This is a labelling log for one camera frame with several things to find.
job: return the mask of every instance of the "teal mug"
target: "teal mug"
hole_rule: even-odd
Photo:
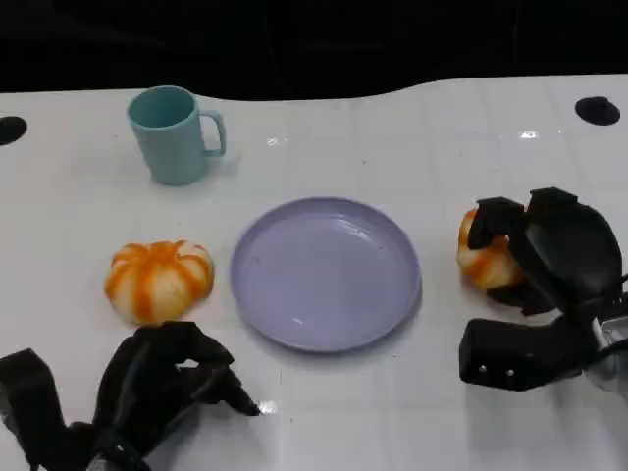
[[[128,116],[144,162],[157,182],[192,183],[207,172],[208,158],[222,157],[227,150],[223,117],[217,111],[199,110],[194,95],[185,88],[148,88],[132,100]],[[216,123],[220,149],[205,148],[201,116]]]

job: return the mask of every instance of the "orange pumpkin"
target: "orange pumpkin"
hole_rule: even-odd
[[[129,322],[161,324],[179,319],[213,285],[214,266],[200,245],[130,243],[114,255],[105,292]]]
[[[456,261],[462,273],[475,286],[484,290],[520,283],[524,274],[510,255],[505,236],[494,237],[491,245],[480,250],[470,250],[467,247],[476,212],[477,209],[473,209],[464,216],[458,233]]]

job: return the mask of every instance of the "plate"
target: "plate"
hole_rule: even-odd
[[[251,326],[319,352],[381,338],[421,295],[407,235],[376,209],[341,198],[302,199],[262,216],[239,241],[231,283]]]

